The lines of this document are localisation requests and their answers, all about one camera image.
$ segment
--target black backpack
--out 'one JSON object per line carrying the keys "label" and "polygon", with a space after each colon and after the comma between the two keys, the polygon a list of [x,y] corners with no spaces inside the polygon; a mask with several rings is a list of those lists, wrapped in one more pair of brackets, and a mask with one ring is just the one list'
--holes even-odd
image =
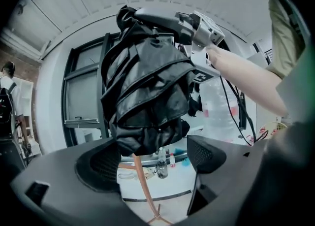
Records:
{"label": "black backpack", "polygon": [[0,79],[0,140],[7,140],[13,137],[12,120],[14,118],[14,105],[12,100],[12,91],[16,83],[13,83],[9,89],[1,87]]}

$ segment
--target sleeve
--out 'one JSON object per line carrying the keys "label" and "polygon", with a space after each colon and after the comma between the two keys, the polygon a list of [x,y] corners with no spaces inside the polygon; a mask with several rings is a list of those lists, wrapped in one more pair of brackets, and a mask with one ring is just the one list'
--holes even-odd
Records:
{"label": "sleeve", "polygon": [[267,67],[281,79],[286,77],[303,50],[303,42],[291,26],[288,16],[278,0],[269,0],[272,22],[272,63]]}
{"label": "sleeve", "polygon": [[12,100],[13,100],[16,116],[18,117],[18,116],[23,115],[21,91],[20,91],[19,87],[15,86],[11,95],[12,95]]}

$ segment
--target white ceiling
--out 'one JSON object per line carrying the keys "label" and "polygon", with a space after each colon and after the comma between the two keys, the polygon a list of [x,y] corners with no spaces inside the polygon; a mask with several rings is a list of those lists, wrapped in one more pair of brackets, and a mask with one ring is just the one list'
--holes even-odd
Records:
{"label": "white ceiling", "polygon": [[19,4],[23,13],[18,14],[21,6],[17,8],[7,28],[39,52],[48,42],[51,49],[78,29],[115,15],[125,4],[183,13],[196,9],[249,42],[257,41],[271,25],[268,0],[21,0]]}

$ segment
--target white shirt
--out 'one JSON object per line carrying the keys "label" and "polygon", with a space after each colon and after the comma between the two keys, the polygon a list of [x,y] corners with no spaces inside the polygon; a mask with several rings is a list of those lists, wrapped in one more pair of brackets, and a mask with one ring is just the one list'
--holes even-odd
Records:
{"label": "white shirt", "polygon": [[[0,83],[2,88],[6,88],[7,90],[9,90],[14,81],[7,76],[0,76]],[[18,86],[14,87],[14,89],[11,92],[11,95],[16,117],[23,115],[23,109],[21,106],[22,105],[21,91]]]}

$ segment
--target person in background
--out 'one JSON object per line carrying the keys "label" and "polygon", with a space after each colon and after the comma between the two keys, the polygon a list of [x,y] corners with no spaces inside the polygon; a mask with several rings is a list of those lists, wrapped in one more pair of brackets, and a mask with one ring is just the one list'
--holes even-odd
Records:
{"label": "person in background", "polygon": [[[15,72],[15,65],[13,62],[6,62],[1,70],[2,75],[0,76],[0,83],[1,87],[10,89],[14,81],[12,80]],[[20,89],[15,86],[11,92],[14,110],[15,110],[15,116],[16,121],[21,125],[22,135],[24,137],[23,146],[24,148],[29,147],[29,140],[28,135],[26,131],[26,123],[25,118],[23,115],[23,107],[21,102],[21,91]],[[20,146],[19,146],[19,140],[17,138],[17,132],[15,131],[14,134],[14,143],[18,149],[18,152],[21,154]]]}
{"label": "person in background", "polygon": [[304,42],[298,34],[297,25],[290,21],[279,0],[269,0],[272,22],[273,61],[263,69],[214,44],[207,47],[211,64],[253,101],[271,112],[286,116],[287,109],[276,87],[295,66],[304,49]]}

